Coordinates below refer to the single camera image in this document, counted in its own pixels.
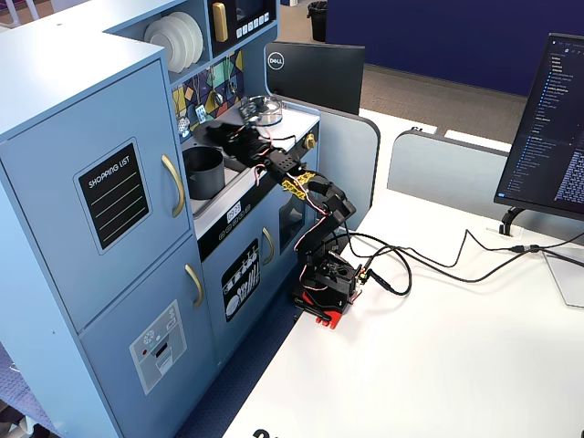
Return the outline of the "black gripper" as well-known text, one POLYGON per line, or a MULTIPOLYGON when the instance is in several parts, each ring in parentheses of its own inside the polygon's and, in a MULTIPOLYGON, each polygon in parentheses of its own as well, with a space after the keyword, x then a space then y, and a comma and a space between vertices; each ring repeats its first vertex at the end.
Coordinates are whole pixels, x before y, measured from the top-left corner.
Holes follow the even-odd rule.
POLYGON ((206 132, 214 145, 230 148, 230 155, 238 161, 259 161, 274 149, 272 141, 263 138, 254 127, 213 120, 206 132))

